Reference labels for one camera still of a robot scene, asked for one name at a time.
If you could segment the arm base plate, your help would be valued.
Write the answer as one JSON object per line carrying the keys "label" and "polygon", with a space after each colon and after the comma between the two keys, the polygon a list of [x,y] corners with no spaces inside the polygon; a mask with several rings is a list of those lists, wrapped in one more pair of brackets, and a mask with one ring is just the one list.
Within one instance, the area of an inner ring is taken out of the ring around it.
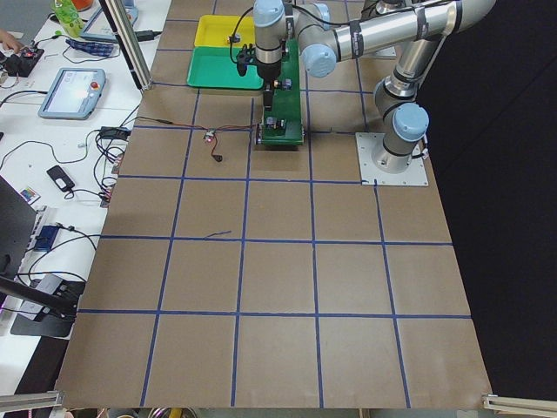
{"label": "arm base plate", "polygon": [[384,148],[384,133],[355,134],[362,185],[428,186],[425,161],[419,144],[403,157]]}

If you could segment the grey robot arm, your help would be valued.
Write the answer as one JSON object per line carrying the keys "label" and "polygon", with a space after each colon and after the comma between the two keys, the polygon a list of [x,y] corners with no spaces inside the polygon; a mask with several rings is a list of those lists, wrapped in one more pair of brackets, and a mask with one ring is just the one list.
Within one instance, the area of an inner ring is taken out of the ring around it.
{"label": "grey robot arm", "polygon": [[386,132],[372,152],[381,171],[401,173],[429,125],[426,110],[415,102],[427,69],[448,36],[472,27],[493,7],[492,1],[475,0],[367,1],[360,18],[333,23],[321,4],[297,7],[285,1],[257,1],[253,5],[255,45],[249,61],[264,81],[264,107],[270,110],[288,39],[297,40],[305,69],[315,78],[329,75],[339,62],[402,45],[392,73],[374,91]]}

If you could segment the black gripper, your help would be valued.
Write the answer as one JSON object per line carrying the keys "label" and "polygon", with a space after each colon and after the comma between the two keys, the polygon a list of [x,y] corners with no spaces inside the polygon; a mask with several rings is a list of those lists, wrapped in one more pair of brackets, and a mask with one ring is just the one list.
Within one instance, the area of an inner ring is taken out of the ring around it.
{"label": "black gripper", "polygon": [[265,111],[272,110],[275,81],[279,79],[280,72],[281,63],[259,64],[259,76],[264,80],[263,106]]}

